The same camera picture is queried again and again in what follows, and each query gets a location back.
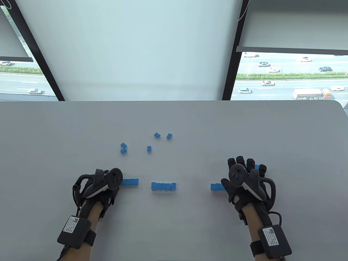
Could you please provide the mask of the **person's left hand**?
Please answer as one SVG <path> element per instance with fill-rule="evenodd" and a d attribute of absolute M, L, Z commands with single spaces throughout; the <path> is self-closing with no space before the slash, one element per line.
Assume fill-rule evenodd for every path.
<path fill-rule="evenodd" d="M 103 218 L 109 206 L 114 204 L 122 181 L 123 173 L 118 168 L 96 169 L 93 175 L 81 175 L 72 188 L 77 216 L 88 218 L 94 205 L 100 202 L 103 209 L 99 218 Z"/>

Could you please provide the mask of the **person's right hand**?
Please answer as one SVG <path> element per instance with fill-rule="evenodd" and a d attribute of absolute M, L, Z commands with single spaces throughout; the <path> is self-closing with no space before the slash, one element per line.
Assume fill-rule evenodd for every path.
<path fill-rule="evenodd" d="M 276 186 L 272 179 L 266 177 L 267 167 L 256 163 L 252 158 L 244 160 L 243 156 L 228 159 L 228 179 L 221 179 L 221 184 L 229 195 L 239 213 L 239 218 L 247 225 L 246 213 L 243 208 L 251 204 L 259 216 L 263 226 L 271 226 L 269 213 L 276 197 Z"/>

